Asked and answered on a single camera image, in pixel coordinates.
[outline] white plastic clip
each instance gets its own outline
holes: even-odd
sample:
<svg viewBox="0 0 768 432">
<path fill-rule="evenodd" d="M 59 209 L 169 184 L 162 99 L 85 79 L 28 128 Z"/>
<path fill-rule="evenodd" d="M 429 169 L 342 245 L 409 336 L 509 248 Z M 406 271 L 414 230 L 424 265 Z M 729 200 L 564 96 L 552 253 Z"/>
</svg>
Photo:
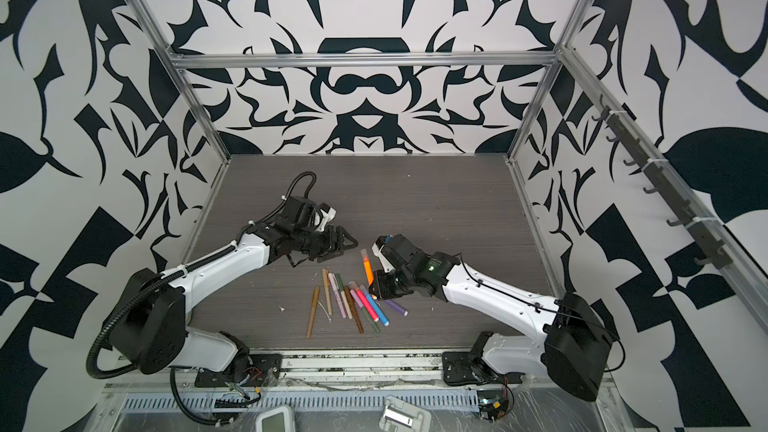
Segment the white plastic clip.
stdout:
<svg viewBox="0 0 768 432">
<path fill-rule="evenodd" d="M 688 228 L 691 228 L 692 226 L 698 224 L 699 222 L 704 222 L 704 221 L 719 222 L 720 220 L 717 217 L 698 217 L 698 216 L 696 216 L 696 217 L 692 218 L 690 220 L 690 223 L 687 224 L 685 227 L 686 227 L 686 229 L 688 229 Z"/>
<path fill-rule="evenodd" d="M 645 169 L 654 162 L 668 162 L 666 158 L 649 158 L 645 165 L 640 168 L 640 172 L 645 172 Z"/>
</svg>

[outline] tan marker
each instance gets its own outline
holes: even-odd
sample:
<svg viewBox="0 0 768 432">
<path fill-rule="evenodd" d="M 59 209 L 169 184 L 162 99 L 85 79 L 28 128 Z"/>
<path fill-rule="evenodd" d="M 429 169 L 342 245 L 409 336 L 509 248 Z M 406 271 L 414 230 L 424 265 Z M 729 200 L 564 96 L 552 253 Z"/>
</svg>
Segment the tan marker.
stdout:
<svg viewBox="0 0 768 432">
<path fill-rule="evenodd" d="M 315 287 L 312 293 L 312 310 L 310 311 L 310 326 L 306 328 L 306 338 L 312 338 L 312 326 L 315 324 L 315 311 L 317 310 L 317 299 L 320 297 L 320 286 Z"/>
</svg>

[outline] gray wooden tabletop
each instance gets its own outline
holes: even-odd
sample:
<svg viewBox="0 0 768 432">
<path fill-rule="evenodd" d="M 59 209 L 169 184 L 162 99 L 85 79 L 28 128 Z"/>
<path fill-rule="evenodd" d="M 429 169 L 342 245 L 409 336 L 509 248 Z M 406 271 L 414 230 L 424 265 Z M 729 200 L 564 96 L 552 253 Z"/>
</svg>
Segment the gray wooden tabletop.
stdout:
<svg viewBox="0 0 768 432">
<path fill-rule="evenodd" d="M 428 254 L 462 252 L 466 263 L 484 274 L 550 293 L 500 155 L 234 156 L 193 257 L 225 245 L 248 220 L 270 212 L 305 170 L 317 174 L 310 198 L 337 210 L 333 222 L 368 249 L 374 269 L 381 265 L 370 245 L 379 235 L 403 234 Z M 304 178 L 294 193 L 302 195 L 308 182 Z M 398 300 L 407 317 L 383 309 L 391 323 L 380 334 L 363 322 L 360 335 L 337 309 L 329 321 L 318 307 L 308 340 L 312 290 L 322 286 L 323 267 L 346 282 L 366 282 L 359 250 L 297 268 L 281 258 L 213 293 L 195 308 L 190 325 L 229 332 L 252 348 L 274 349 L 469 347 L 481 331 L 517 334 L 480 312 L 416 293 Z"/>
</svg>

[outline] metal vent grille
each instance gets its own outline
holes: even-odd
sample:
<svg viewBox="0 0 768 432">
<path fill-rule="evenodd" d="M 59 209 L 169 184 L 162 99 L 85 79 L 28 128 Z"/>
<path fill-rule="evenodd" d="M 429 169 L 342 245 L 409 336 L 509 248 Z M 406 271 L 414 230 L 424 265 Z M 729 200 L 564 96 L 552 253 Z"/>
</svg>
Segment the metal vent grille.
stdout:
<svg viewBox="0 0 768 432">
<path fill-rule="evenodd" d="M 210 410 L 223 392 L 189 392 L 181 395 L 184 404 L 192 410 Z M 478 397 L 474 390 L 367 390 L 360 391 L 305 391 L 305 392 L 269 392 L 262 400 L 252 405 L 249 411 L 271 409 L 278 405 L 289 405 L 297 412 L 342 412 L 382 410 L 384 399 L 389 396 L 403 399 L 409 404 L 428 410 L 455 410 L 477 412 Z M 178 410 L 170 393 L 128 394 L 124 414 L 151 414 Z M 216 409 L 224 412 L 230 409 Z"/>
</svg>

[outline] black cable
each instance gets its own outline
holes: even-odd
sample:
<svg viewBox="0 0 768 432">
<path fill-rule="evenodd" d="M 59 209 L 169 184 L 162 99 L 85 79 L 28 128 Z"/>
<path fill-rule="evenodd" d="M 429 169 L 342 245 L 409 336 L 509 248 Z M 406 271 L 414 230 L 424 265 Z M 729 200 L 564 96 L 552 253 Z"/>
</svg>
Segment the black cable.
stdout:
<svg viewBox="0 0 768 432">
<path fill-rule="evenodd" d="M 249 223 L 249 224 L 243 226 L 243 228 L 237 234 L 237 238 L 235 239 L 235 243 L 239 244 L 240 240 L 243 238 L 243 234 L 248 232 L 251 229 L 251 227 L 255 226 L 256 224 L 261 224 L 262 222 L 268 222 L 269 220 L 272 219 L 272 217 L 277 215 L 278 212 L 283 210 L 283 207 L 286 204 L 286 200 L 293 193 L 293 188 L 296 187 L 296 184 L 299 183 L 299 180 L 301 180 L 302 178 L 307 177 L 307 176 L 311 176 L 312 177 L 312 181 L 310 182 L 310 184 L 306 187 L 306 190 L 304 191 L 304 198 L 308 198 L 310 196 L 310 190 L 312 190 L 312 187 L 314 187 L 315 182 L 317 182 L 317 175 L 314 172 L 310 171 L 310 170 L 307 170 L 306 172 L 302 172 L 301 174 L 299 174 L 298 176 L 296 176 L 293 179 L 293 181 L 291 182 L 290 186 L 288 186 L 288 191 L 285 194 L 285 198 L 280 202 L 280 204 L 272 212 L 270 212 L 266 216 L 260 218 L 259 220 L 255 221 L 253 224 Z"/>
<path fill-rule="evenodd" d="M 195 415 L 192 410 L 189 410 L 187 406 L 184 405 L 184 402 L 181 401 L 181 396 L 179 396 L 178 386 L 176 385 L 176 369 L 178 369 L 178 367 L 170 368 L 170 392 L 174 396 L 174 400 L 176 401 L 176 405 L 179 406 L 179 410 L 181 410 L 181 412 L 186 415 L 188 419 L 192 420 L 193 422 L 197 422 L 200 425 L 220 425 L 220 419 L 202 418 Z"/>
<path fill-rule="evenodd" d="M 506 381 L 504 382 L 504 387 L 506 387 L 507 390 L 509 390 L 509 397 L 512 398 L 512 403 L 509 405 L 509 408 L 507 409 L 507 413 L 509 413 L 509 412 L 512 412 L 512 409 L 514 408 L 514 394 L 512 392 L 512 388 L 509 387 L 509 384 L 507 384 Z"/>
<path fill-rule="evenodd" d="M 474 278 L 474 277 L 472 276 L 472 274 L 470 274 L 470 273 L 469 273 L 469 270 L 467 269 L 467 265 L 466 265 L 466 263 L 464 262 L 464 257 L 462 256 L 462 253 L 461 253 L 461 252 L 459 252 L 458 254 L 454 255 L 454 257 L 456 257 L 456 256 L 458 256 L 458 258 L 459 258 L 459 259 L 461 259 L 461 261 L 462 261 L 462 266 L 464 267 L 464 272 L 466 272 L 466 273 L 467 273 L 467 277 L 469 277 L 471 280 L 473 280 L 473 281 L 474 281 L 474 283 L 478 285 L 478 287 L 480 287 L 480 286 L 483 286 L 483 287 L 487 287 L 487 288 L 490 288 L 491 290 L 493 290 L 493 291 L 496 291 L 496 292 L 498 292 L 498 293 L 500 293 L 500 294 L 504 294 L 504 295 L 506 295 L 507 297 L 513 298 L 514 300 L 516 300 L 516 301 L 518 301 L 518 302 L 522 302 L 522 303 L 526 304 L 526 305 L 527 305 L 527 306 L 529 306 L 529 307 L 533 307 L 533 308 L 534 308 L 534 309 L 536 309 L 537 311 L 550 312 L 550 313 L 552 313 L 552 314 L 561 315 L 561 316 L 563 316 L 563 317 L 570 317 L 570 318 L 574 318 L 574 319 L 576 319 L 576 320 L 578 320 L 578 321 L 582 321 L 582 322 L 585 322 L 586 324 L 591 324 L 591 325 L 593 325 L 593 326 L 595 326 L 595 327 L 597 327 L 597 328 L 600 328 L 600 329 L 602 329 L 602 330 L 606 331 L 606 332 L 608 333 L 608 335 L 610 336 L 610 338 L 611 338 L 611 339 L 612 339 L 614 342 L 618 342 L 618 344 L 619 344 L 619 347 L 621 347 L 621 353 L 622 353 L 622 357 L 621 357 L 621 362 L 619 363 L 619 365 L 618 365 L 617 367 L 615 367 L 615 368 L 612 368 L 612 369 L 608 369 L 608 370 L 603 370 L 603 373 L 606 373 L 606 372 L 614 372 L 614 371 L 616 371 L 616 370 L 620 369 L 620 368 L 621 368 L 621 366 L 623 366 L 623 365 L 624 365 L 624 362 L 627 360 L 627 350 L 626 350 L 626 349 L 624 349 L 624 344 L 622 344 L 622 343 L 621 343 L 621 340 L 619 339 L 619 337 L 618 337 L 616 334 L 614 334 L 613 332 L 611 332 L 611 331 L 609 331 L 608 329 L 606 329 L 606 328 L 605 328 L 605 326 L 603 326 L 602 324 L 598 324 L 597 322 L 588 321 L 588 320 L 586 320 L 585 318 L 582 318 L 582 317 L 578 317 L 578 316 L 576 316 L 576 315 L 570 315 L 570 314 L 566 314 L 566 313 L 564 313 L 564 312 L 560 312 L 560 311 L 553 311 L 553 310 L 551 310 L 551 309 L 548 309 L 548 308 L 544 308 L 544 307 L 542 307 L 540 304 L 532 304 L 531 302 L 528 302 L 528 301 L 524 301 L 524 300 L 523 300 L 523 299 L 521 299 L 520 297 L 515 297 L 515 296 L 513 296 L 513 295 L 511 295 L 511 294 L 508 294 L 507 292 L 504 292 L 504 291 L 498 290 L 496 287 L 491 287 L 490 285 L 488 285 L 488 284 L 484 283 L 483 281 L 479 281 L 479 280 L 477 280 L 476 278 Z M 567 305 L 562 305 L 562 307 L 565 307 L 565 308 L 567 308 L 567 309 L 570 309 L 570 310 L 571 310 L 571 311 L 573 311 L 573 312 L 576 312 L 576 313 L 578 313 L 578 311 L 575 311 L 575 310 L 573 310 L 572 308 L 570 308 L 570 307 L 569 307 L 569 306 L 567 306 Z"/>
<path fill-rule="evenodd" d="M 220 407 L 229 407 L 229 408 L 243 408 L 247 405 L 252 405 L 261 400 L 261 392 L 256 392 L 256 398 L 255 399 L 249 399 L 248 396 L 245 396 L 246 400 L 244 402 L 238 402 L 236 400 L 226 400 L 226 399 L 216 399 L 216 405 Z"/>
<path fill-rule="evenodd" d="M 619 370 L 621 366 L 624 365 L 624 362 L 627 361 L 627 351 L 624 350 L 624 344 L 621 343 L 621 341 L 614 341 L 617 344 L 619 344 L 619 347 L 621 347 L 621 362 L 619 362 L 619 365 L 612 369 L 604 370 L 604 372 L 615 372 L 616 370 Z"/>
<path fill-rule="evenodd" d="M 107 323 L 102 327 L 101 332 L 99 332 L 99 334 L 96 336 L 96 339 L 91 345 L 91 349 L 88 351 L 88 355 L 85 358 L 85 371 L 88 372 L 88 375 L 94 379 L 111 379 L 119 375 L 126 374 L 132 370 L 136 370 L 138 367 L 136 364 L 130 364 L 112 370 L 101 370 L 97 364 L 99 352 L 101 352 L 101 348 L 106 343 L 107 338 L 112 332 L 112 329 L 114 329 L 114 326 L 123 320 L 128 312 L 133 310 L 134 307 L 139 305 L 147 297 L 155 293 L 161 287 L 168 284 L 169 282 L 176 280 L 182 275 L 184 275 L 184 271 L 176 271 L 173 274 L 166 275 L 159 281 L 153 283 L 143 291 L 136 294 L 136 296 L 126 302 L 125 305 L 120 308 L 120 310 L 112 314 Z"/>
</svg>

